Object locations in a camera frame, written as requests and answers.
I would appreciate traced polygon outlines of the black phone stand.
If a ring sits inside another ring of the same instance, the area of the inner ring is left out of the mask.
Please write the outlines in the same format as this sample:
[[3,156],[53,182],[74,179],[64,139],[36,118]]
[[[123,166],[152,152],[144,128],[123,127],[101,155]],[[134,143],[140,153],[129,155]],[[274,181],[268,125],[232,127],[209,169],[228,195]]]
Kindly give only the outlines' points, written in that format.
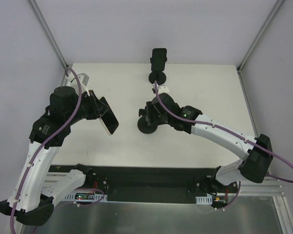
[[148,81],[151,84],[154,84],[155,82],[157,82],[157,84],[161,85],[164,84],[167,80],[167,77],[164,73],[164,71],[162,72],[152,72],[149,74],[148,76]]
[[157,130],[157,125],[149,124],[147,110],[139,109],[138,115],[140,118],[137,122],[137,127],[141,133],[148,135],[154,133]]

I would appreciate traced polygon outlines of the black phone cream case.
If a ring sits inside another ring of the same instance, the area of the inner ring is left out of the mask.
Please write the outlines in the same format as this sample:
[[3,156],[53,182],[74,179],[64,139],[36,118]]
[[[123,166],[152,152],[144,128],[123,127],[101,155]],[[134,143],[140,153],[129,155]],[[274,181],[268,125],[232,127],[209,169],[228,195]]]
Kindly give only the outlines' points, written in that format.
[[[109,106],[105,97],[101,97],[99,100]],[[105,127],[106,131],[110,135],[113,135],[115,131],[117,130],[117,128],[119,127],[119,122],[110,106],[109,106],[109,110],[104,114],[103,117],[100,118],[100,120],[102,122],[102,125]]]

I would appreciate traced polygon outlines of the black smartphone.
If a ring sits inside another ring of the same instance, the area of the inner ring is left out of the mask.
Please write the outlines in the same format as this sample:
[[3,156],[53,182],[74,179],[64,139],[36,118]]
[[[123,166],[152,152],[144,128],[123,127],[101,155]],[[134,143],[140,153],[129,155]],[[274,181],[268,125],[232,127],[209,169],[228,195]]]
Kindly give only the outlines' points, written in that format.
[[154,48],[152,50],[152,57],[150,58],[151,71],[152,72],[164,71],[166,61],[167,61],[167,49]]

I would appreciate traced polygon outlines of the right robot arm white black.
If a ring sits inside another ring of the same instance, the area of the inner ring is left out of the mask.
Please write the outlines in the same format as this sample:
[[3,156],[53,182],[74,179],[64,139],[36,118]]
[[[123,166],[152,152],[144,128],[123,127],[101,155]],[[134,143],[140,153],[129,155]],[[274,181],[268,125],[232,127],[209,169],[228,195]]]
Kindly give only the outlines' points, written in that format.
[[239,157],[234,163],[216,167],[206,180],[209,193],[222,192],[236,181],[262,183],[266,177],[273,159],[265,152],[272,150],[266,135],[256,138],[226,129],[199,109],[189,105],[180,107],[167,93],[146,102],[145,108],[139,110],[139,116],[138,128],[144,134],[154,133],[158,126],[167,124],[176,131],[208,139]]

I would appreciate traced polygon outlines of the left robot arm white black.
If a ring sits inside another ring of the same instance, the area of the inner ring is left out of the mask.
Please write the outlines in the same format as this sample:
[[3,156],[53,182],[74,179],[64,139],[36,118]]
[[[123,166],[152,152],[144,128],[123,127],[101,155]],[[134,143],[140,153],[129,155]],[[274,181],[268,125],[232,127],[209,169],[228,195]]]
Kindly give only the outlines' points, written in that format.
[[104,194],[95,179],[93,169],[77,164],[54,185],[43,184],[51,163],[71,133],[71,126],[81,120],[100,119],[112,134],[118,127],[105,97],[97,98],[92,90],[79,92],[62,86],[50,95],[44,114],[34,122],[29,149],[21,176],[12,195],[0,201],[0,213],[10,217],[12,233],[15,222],[27,226],[42,226],[51,217],[55,207],[75,189]]

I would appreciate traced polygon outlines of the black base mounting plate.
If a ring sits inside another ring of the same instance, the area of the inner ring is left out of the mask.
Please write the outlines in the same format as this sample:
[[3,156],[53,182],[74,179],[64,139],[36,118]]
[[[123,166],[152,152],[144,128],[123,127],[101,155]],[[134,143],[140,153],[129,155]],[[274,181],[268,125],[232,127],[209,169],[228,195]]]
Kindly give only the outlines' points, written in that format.
[[99,192],[107,201],[194,204],[196,196],[212,195],[213,202],[226,205],[228,196],[237,193],[236,182],[212,194],[207,192],[206,180],[214,169],[203,168],[144,168],[52,165],[51,173],[69,173],[81,169],[88,175],[79,189],[82,193]]

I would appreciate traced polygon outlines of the left aluminium frame post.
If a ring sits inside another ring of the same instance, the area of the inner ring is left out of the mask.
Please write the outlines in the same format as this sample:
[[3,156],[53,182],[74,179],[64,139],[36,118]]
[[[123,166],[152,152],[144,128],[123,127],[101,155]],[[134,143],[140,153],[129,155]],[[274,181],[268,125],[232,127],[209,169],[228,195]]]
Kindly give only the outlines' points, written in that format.
[[37,3],[36,0],[27,0],[27,3],[29,4],[29,6],[31,7],[47,41],[49,42],[51,49],[53,50],[55,56],[57,57],[58,61],[60,62],[61,66],[65,69],[66,67],[68,67],[68,64],[48,26],[48,23],[45,19],[45,17],[43,16],[43,13]]

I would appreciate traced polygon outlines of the aluminium frame post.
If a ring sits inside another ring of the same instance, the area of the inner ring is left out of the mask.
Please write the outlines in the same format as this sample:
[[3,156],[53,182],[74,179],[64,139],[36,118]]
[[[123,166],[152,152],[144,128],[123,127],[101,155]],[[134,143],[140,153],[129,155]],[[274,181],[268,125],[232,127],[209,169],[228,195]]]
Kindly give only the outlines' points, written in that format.
[[29,4],[29,6],[31,7],[47,41],[49,42],[51,49],[53,50],[55,56],[57,57],[58,61],[60,62],[61,66],[65,69],[66,67],[68,67],[68,64],[48,26],[48,23],[45,19],[45,17],[43,16],[43,13],[37,3],[36,0],[27,0],[27,3]]
[[255,38],[252,40],[249,48],[247,49],[245,55],[243,56],[241,62],[236,67],[237,68],[237,72],[239,74],[242,72],[242,70],[246,66],[248,60],[250,59],[251,55],[255,51],[258,43],[264,37],[264,35],[265,35],[268,27],[271,25],[272,21],[274,20],[274,18],[276,17],[276,15],[278,14],[278,12],[280,11],[281,7],[283,6],[283,4],[285,2],[286,2],[285,0],[276,0],[275,1],[273,7],[271,8],[271,10],[269,11],[267,17],[263,21],[261,27],[259,28],[259,30],[258,30]]

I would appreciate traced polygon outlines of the aluminium rail right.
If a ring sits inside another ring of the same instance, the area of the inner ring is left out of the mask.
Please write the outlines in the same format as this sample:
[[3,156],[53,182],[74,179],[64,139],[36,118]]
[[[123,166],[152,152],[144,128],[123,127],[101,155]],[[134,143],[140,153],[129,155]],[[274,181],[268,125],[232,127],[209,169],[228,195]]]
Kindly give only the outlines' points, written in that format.
[[279,180],[266,178],[262,183],[242,181],[239,195],[243,196],[285,196]]

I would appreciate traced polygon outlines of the right aluminium frame post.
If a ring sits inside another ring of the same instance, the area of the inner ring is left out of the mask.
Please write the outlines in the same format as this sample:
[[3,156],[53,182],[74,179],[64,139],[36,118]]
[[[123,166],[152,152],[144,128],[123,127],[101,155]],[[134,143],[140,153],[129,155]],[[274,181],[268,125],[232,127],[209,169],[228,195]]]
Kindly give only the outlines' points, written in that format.
[[251,55],[255,51],[258,43],[264,37],[264,35],[265,35],[268,27],[271,25],[272,21],[274,20],[274,18],[276,17],[276,15],[278,14],[278,12],[280,11],[281,7],[283,6],[283,4],[285,2],[286,2],[285,0],[276,0],[275,1],[273,7],[271,8],[271,10],[269,11],[267,17],[263,21],[261,27],[259,28],[259,30],[258,30],[255,38],[252,40],[249,48],[247,49],[245,55],[243,56],[241,62],[236,67],[237,68],[237,72],[239,74],[242,72],[242,70],[246,66],[248,60],[250,59]]

